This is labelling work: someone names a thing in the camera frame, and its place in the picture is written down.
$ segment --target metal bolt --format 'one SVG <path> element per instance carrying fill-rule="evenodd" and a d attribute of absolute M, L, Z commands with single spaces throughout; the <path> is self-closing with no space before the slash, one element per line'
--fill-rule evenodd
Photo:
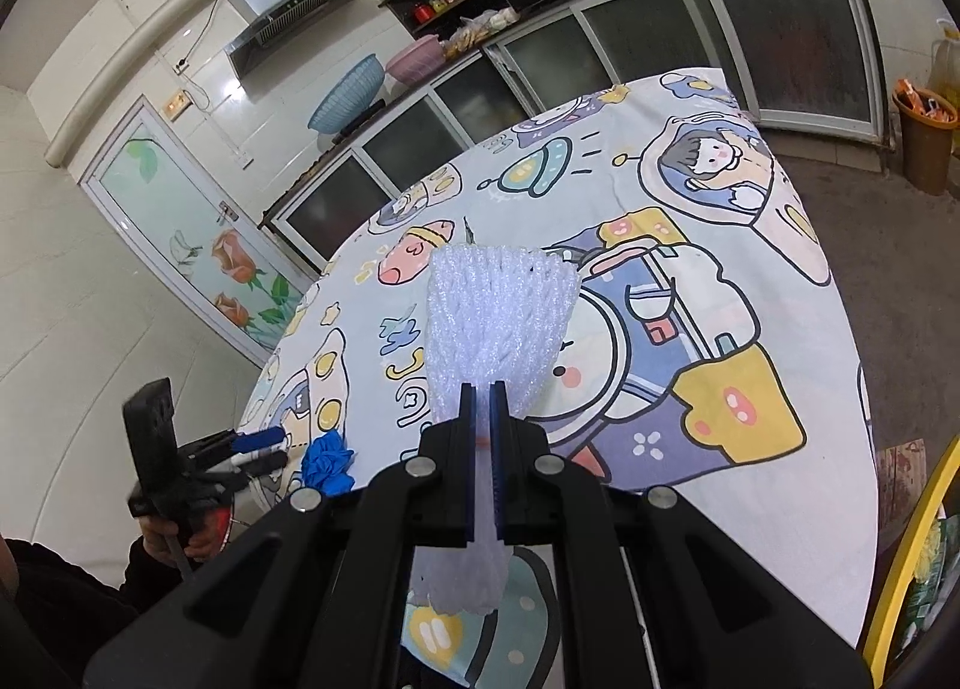
<path fill-rule="evenodd" d="M 313 510 L 320 502 L 323 502 L 323 494 L 315 488 L 298 488 L 290 495 L 290 507 L 301 513 Z"/>
<path fill-rule="evenodd" d="M 544 454 L 536 458 L 534 469 L 541 475 L 557 475 L 563 472 L 563 459 L 554 454 Z"/>
<path fill-rule="evenodd" d="M 426 478 L 428 475 L 433 475 L 434 470 L 437 469 L 437 462 L 430 457 L 413 457 L 403 465 L 403 469 L 411 478 Z"/>
<path fill-rule="evenodd" d="M 669 486 L 654 486 L 647 492 L 647 502 L 660 510 L 670 510 L 677 503 L 677 492 Z"/>

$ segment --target brown trash bin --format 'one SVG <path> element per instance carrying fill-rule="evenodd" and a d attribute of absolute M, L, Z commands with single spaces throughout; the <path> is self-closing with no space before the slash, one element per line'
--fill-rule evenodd
<path fill-rule="evenodd" d="M 916 88 L 921 96 L 935 98 L 950 113 L 952 119 L 942 123 L 918 115 L 894 94 L 894 103 L 901 113 L 901 131 L 904 132 L 904 175 L 914 187 L 939 196 L 947 189 L 947 165 L 953 146 L 953 132 L 957 128 L 957 110 L 943 96 Z"/>

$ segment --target tablecloth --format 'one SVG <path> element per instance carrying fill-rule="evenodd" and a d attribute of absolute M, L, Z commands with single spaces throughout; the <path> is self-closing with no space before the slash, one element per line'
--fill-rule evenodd
<path fill-rule="evenodd" d="M 357 486 L 416 452 L 430 425 L 429 259 L 452 242 L 542 248 L 579 270 L 529 416 L 555 453 L 611 486 L 675 484 L 856 642 L 877 538 L 856 345 L 803 204 L 718 69 L 544 112 L 357 230 L 304 296 L 242 418 L 244 432 L 287 430 L 291 462 L 259 488 L 264 507 L 301 484 L 299 459 L 322 433 L 356 452 Z M 464 685 L 543 685 L 560 631 L 550 572 L 548 553 L 517 549 L 496 615 L 407 606 L 405 645 Z"/>

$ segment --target concrete floor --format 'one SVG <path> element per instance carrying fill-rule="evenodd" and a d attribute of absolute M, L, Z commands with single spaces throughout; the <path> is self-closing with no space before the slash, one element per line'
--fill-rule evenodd
<path fill-rule="evenodd" d="M 781 158 L 832 267 L 863 361 L 877 448 L 960 433 L 960 202 L 904 177 Z"/>

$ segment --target blue crumpled glove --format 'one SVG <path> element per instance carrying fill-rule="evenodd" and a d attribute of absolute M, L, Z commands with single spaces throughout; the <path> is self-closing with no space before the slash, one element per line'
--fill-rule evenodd
<path fill-rule="evenodd" d="M 346 494 L 353 488 L 347 467 L 353 463 L 353 452 L 344 446 L 339 432 L 327 432 L 310 443 L 301 462 L 304 486 L 315 488 L 328 497 Z"/>

